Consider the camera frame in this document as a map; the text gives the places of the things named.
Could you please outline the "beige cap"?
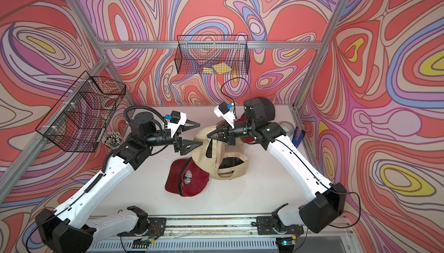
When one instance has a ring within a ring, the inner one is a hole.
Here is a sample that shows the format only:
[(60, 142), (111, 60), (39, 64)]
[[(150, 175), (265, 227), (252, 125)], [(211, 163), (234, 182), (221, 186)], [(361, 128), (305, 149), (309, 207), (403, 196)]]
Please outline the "beige cap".
[(242, 152), (225, 152), (211, 178), (233, 180), (244, 176), (249, 167), (249, 158)]
[(195, 135), (193, 140), (202, 142), (202, 145), (191, 152), (191, 158), (200, 169), (209, 173), (212, 178), (221, 180), (219, 166), (223, 160), (223, 146), (220, 141), (208, 137), (208, 134), (215, 129), (215, 126), (206, 127)]

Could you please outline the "dark red cap front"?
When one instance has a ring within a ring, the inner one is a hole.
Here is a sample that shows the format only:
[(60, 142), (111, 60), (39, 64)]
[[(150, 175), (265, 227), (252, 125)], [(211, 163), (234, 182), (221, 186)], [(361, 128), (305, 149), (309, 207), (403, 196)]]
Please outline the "dark red cap front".
[(198, 167), (192, 158), (175, 160), (170, 167), (165, 190), (181, 197), (200, 194), (209, 181), (209, 173)]

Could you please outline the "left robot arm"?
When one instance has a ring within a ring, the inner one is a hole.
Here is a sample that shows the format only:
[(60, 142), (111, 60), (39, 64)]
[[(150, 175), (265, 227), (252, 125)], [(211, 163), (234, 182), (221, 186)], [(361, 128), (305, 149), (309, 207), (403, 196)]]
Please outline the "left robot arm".
[(54, 210), (43, 209), (36, 216), (35, 230), (53, 252), (85, 253), (92, 245), (121, 233), (145, 235), (151, 223), (147, 212), (137, 206), (104, 218), (90, 216), (114, 188), (155, 154), (155, 147), (171, 145), (175, 152), (187, 155), (202, 145), (182, 139), (182, 132), (200, 127), (186, 113), (172, 111), (163, 116), (151, 107), (133, 106), (125, 109), (124, 117), (131, 132), (107, 154), (98, 173)]

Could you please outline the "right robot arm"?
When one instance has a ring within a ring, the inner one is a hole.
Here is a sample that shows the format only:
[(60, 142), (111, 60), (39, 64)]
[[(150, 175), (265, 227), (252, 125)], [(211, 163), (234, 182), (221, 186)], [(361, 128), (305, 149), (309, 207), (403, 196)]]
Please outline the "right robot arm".
[(245, 137), (253, 139), (283, 165), (303, 192), (305, 204), (284, 204), (273, 212), (276, 230), (305, 225), (313, 233), (320, 233), (343, 214), (348, 191), (341, 183), (333, 184), (323, 176), (297, 150), (286, 131), (274, 121), (276, 110), (269, 99), (245, 101), (243, 121), (237, 120), (232, 103), (220, 103), (213, 112), (224, 122), (208, 133), (208, 138), (228, 145)]

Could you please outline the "red Colorado cap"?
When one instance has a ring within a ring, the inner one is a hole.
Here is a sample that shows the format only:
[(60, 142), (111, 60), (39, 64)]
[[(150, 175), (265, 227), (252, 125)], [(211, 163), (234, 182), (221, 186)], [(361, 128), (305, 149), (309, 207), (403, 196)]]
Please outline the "red Colorado cap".
[[(246, 120), (247, 120), (246, 115), (245, 115), (245, 113), (243, 113), (242, 116), (238, 119), (238, 122), (244, 122), (244, 121), (246, 121)], [(252, 138), (252, 137), (250, 137), (250, 136), (247, 136), (247, 137), (241, 137), (241, 140), (242, 140), (245, 144), (254, 144), (254, 143), (255, 143), (254, 138)]]

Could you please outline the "beige cap upside down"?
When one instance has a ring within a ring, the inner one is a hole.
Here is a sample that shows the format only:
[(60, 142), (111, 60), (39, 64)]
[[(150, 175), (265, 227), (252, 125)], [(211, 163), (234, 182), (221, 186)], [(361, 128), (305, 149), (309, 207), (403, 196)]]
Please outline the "beige cap upside down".
[(233, 180), (244, 176), (249, 167), (249, 158), (242, 152), (225, 152), (211, 178)]

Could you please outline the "grey Colorado cap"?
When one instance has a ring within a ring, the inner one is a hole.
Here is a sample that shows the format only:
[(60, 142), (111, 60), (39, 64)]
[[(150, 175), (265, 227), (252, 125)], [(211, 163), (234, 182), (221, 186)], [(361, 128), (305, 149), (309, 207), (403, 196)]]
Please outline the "grey Colorado cap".
[(259, 121), (272, 121), (275, 119), (275, 106), (267, 98), (256, 97), (250, 103), (250, 118)]

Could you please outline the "clear tape roll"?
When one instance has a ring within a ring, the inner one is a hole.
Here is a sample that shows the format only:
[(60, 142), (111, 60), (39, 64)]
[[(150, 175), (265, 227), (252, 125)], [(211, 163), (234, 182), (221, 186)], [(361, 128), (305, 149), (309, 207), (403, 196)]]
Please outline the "clear tape roll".
[(289, 137), (291, 137), (294, 134), (295, 126), (292, 123), (287, 121), (281, 121), (279, 122), (279, 125), (285, 131), (286, 135), (288, 135)]

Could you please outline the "cup of pencils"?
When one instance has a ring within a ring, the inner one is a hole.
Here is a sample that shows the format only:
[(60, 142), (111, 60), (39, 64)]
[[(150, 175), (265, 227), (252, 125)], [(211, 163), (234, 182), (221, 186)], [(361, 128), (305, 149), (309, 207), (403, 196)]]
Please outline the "cup of pencils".
[(108, 148), (114, 150), (122, 144), (123, 138), (119, 132), (108, 132), (102, 137), (102, 142)]

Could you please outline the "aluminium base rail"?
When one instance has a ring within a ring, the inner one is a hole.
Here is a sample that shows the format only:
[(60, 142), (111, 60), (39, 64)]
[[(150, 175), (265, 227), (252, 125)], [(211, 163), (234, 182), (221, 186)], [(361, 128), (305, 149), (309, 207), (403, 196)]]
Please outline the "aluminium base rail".
[(152, 217), (144, 237), (128, 233), (90, 247), (91, 253), (360, 253), (344, 216), (314, 233), (293, 225), (278, 231), (270, 214)]

